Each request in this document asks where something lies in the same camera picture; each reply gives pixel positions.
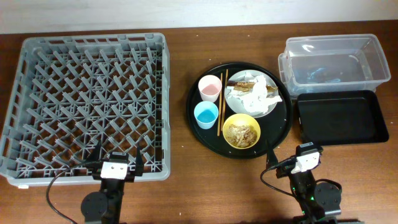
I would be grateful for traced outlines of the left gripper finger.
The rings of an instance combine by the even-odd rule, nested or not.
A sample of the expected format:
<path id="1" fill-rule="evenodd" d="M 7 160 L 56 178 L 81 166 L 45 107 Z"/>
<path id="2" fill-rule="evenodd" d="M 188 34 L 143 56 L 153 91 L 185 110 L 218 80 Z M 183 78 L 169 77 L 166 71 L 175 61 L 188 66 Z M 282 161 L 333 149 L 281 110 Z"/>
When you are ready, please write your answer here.
<path id="1" fill-rule="evenodd" d="M 101 162 L 100 152 L 101 152 L 101 141 L 98 141 L 93 151 L 86 158 L 84 166 L 89 168 L 98 165 Z"/>
<path id="2" fill-rule="evenodd" d="M 141 147 L 137 146 L 136 148 L 136 168 L 134 174 L 136 177 L 140 177 L 143 175 L 144 172 L 144 162 L 141 156 Z"/>

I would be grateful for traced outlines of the food scraps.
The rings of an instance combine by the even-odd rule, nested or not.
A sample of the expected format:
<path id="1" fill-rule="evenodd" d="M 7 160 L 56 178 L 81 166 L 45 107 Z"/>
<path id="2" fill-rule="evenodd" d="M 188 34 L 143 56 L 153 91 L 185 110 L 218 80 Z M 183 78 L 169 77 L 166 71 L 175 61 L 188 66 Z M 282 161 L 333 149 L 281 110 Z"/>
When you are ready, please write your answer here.
<path id="1" fill-rule="evenodd" d="M 256 142 L 257 132 L 252 126 L 231 124 L 224 132 L 224 137 L 232 146 L 243 149 Z"/>

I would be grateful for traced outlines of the yellow bowl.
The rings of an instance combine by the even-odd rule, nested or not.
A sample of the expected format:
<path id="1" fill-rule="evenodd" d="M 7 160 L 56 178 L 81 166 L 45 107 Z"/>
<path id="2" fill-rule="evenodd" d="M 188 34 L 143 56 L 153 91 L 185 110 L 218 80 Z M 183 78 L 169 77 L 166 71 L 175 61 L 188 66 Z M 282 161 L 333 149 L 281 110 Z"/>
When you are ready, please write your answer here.
<path id="1" fill-rule="evenodd" d="M 240 126 L 240 125 L 252 126 L 252 127 L 254 128 L 254 130 L 257 132 L 257 140 L 256 140 L 256 142 L 255 142 L 252 146 L 249 146 L 249 147 L 243 148 L 243 149 L 249 149 L 250 147 L 253 147 L 253 146 L 258 142 L 258 140 L 259 140 L 260 137 L 261 137 L 261 128 L 260 128 L 259 123 L 258 123 L 252 116 L 249 116 L 248 114 L 242 114 L 242 113 L 240 113 L 240 114 L 231 115 L 231 116 L 224 122 L 224 125 L 223 125 L 223 137 L 224 137 L 224 132 L 226 132 L 226 130 L 228 129 L 228 127 L 229 127 L 231 124 L 235 124 L 235 125 L 238 125 L 238 126 Z M 236 148 L 236 147 L 232 146 L 230 143 L 228 143 L 228 144 L 229 144 L 231 147 L 235 148 L 235 149 L 243 150 L 243 149 Z"/>

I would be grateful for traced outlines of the gold snack wrapper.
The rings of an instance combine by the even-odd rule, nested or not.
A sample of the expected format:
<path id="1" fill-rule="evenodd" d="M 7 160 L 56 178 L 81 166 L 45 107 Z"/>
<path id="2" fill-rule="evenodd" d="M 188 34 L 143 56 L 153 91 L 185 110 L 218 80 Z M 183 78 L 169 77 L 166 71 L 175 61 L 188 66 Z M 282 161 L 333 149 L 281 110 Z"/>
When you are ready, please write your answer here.
<path id="1" fill-rule="evenodd" d="M 239 98 L 246 95 L 263 96 L 276 92 L 277 86 L 267 85 L 266 82 L 228 81 L 226 84 L 226 98 Z"/>

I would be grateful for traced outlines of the blue cup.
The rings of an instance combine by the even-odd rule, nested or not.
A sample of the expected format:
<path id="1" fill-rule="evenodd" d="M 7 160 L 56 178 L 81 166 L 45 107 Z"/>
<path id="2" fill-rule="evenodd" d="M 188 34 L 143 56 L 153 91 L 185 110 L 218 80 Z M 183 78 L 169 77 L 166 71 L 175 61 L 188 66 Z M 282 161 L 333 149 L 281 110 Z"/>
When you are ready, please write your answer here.
<path id="1" fill-rule="evenodd" d="M 202 129 L 210 129 L 218 119 L 218 107 L 210 101 L 202 101 L 194 108 L 194 117 Z"/>

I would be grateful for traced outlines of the wooden chopstick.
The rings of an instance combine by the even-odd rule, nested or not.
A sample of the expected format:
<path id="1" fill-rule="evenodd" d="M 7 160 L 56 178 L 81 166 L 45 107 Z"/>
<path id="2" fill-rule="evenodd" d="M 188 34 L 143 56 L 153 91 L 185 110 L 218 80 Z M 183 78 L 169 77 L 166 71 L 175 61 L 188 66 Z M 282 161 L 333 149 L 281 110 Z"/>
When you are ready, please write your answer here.
<path id="1" fill-rule="evenodd" d="M 222 102 L 222 109 L 221 109 L 221 127 L 220 131 L 223 131 L 223 125 L 224 125 L 224 114 L 225 114 L 225 109 L 226 109 L 226 97 L 225 97 L 225 90 L 228 82 L 228 69 L 226 69 L 226 75 L 225 75 L 225 80 L 224 80 L 224 91 L 223 91 L 223 102 Z"/>
<path id="2" fill-rule="evenodd" d="M 222 92 L 223 92 L 223 73 L 221 73 L 220 76 L 220 81 L 221 81 L 221 88 L 220 88 L 220 94 L 219 94 L 219 103 L 218 103 L 218 126 L 217 126 L 217 137 L 220 136 L 220 130 L 221 130 L 221 109 L 222 109 Z"/>

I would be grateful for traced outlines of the pink cup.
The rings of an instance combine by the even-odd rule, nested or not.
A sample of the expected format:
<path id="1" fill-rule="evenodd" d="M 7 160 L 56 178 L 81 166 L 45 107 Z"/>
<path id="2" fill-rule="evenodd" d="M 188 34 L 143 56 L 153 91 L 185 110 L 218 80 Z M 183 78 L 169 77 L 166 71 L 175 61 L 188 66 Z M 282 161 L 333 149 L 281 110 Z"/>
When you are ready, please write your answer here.
<path id="1" fill-rule="evenodd" d="M 198 82 L 201 99 L 212 103 L 218 99 L 221 87 L 221 80 L 214 75 L 205 75 Z"/>

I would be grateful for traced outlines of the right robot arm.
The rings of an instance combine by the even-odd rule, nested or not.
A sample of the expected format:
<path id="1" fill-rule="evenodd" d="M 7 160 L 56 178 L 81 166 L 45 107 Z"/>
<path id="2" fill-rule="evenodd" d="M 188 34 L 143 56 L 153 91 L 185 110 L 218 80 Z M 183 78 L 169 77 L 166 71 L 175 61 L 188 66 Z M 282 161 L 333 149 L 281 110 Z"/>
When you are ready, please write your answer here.
<path id="1" fill-rule="evenodd" d="M 341 214 L 341 184 L 329 179 L 315 179 L 312 170 L 321 164 L 323 148 L 312 142 L 296 147 L 295 155 L 278 161 L 273 149 L 267 150 L 266 169 L 261 172 L 263 184 L 280 193 L 293 197 L 300 205 L 302 215 L 293 217 L 294 223 L 338 223 Z M 288 177 L 290 190 L 268 184 L 263 176 L 275 170 L 278 179 Z"/>

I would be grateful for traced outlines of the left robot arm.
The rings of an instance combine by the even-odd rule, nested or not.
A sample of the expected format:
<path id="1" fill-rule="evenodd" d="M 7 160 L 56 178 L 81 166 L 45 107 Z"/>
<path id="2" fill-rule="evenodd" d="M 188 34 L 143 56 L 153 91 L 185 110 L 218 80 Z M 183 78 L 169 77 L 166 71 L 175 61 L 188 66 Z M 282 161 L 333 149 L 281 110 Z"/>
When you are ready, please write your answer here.
<path id="1" fill-rule="evenodd" d="M 107 159 L 100 157 L 101 143 L 86 158 L 85 165 L 92 177 L 101 182 L 99 191 L 88 194 L 81 203 L 85 223 L 119 223 L 126 182 L 134 182 L 144 171 L 141 147 L 136 148 L 136 165 L 129 169 L 129 154 L 112 152 Z"/>

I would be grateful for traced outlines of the grey dishwasher rack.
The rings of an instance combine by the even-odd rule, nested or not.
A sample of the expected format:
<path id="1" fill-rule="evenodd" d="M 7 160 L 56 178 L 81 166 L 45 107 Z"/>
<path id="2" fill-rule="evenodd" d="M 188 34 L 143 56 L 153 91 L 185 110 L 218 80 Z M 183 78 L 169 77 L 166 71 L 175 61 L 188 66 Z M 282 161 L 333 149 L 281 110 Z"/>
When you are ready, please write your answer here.
<path id="1" fill-rule="evenodd" d="M 126 153 L 139 181 L 171 173 L 170 53 L 161 33 L 32 37 L 21 47 L 1 134 L 1 175 L 20 189 L 93 184 L 82 166 Z"/>

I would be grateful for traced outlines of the black rectangular tray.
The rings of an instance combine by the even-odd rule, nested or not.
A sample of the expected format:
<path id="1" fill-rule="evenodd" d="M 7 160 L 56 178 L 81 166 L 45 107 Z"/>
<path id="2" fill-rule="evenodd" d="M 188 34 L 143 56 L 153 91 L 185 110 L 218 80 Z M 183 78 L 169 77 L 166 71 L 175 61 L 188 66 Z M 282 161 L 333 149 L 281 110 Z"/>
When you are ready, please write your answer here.
<path id="1" fill-rule="evenodd" d="M 332 146 L 389 140 L 381 107 L 371 90 L 301 94 L 297 109 L 304 143 Z"/>

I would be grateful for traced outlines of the round black tray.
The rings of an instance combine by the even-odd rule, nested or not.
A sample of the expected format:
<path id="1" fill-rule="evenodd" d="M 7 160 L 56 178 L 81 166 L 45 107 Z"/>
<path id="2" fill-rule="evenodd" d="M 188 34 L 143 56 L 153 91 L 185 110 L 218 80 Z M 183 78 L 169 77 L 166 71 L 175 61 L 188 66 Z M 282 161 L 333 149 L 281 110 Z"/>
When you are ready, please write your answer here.
<path id="1" fill-rule="evenodd" d="M 205 75 L 215 75 L 220 77 L 223 72 L 228 72 L 231 78 L 235 73 L 243 70 L 257 70 L 268 75 L 278 88 L 282 101 L 277 103 L 275 108 L 267 115 L 258 118 L 261 135 L 259 141 L 248 149 L 235 149 L 230 146 L 223 136 L 217 135 L 217 127 L 215 124 L 210 129 L 202 129 L 194 117 L 194 108 L 202 101 L 198 90 L 197 79 L 187 94 L 186 115 L 189 127 L 195 137 L 209 150 L 233 159 L 253 159 L 263 156 L 269 149 L 275 149 L 288 135 L 293 121 L 293 109 L 290 94 L 284 84 L 270 71 L 258 65 L 246 62 L 230 62 L 224 63 L 206 71 Z"/>

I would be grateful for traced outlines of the clear plastic bin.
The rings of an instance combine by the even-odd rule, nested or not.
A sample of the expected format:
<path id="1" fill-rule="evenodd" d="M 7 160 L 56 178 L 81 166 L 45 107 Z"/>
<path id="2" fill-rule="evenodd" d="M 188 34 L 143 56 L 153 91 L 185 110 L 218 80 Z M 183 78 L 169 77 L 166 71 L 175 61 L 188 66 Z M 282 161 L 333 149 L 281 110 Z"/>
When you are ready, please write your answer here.
<path id="1" fill-rule="evenodd" d="M 280 79 L 292 99 L 306 93 L 375 91 L 391 79 L 374 34 L 291 37 L 278 64 Z"/>

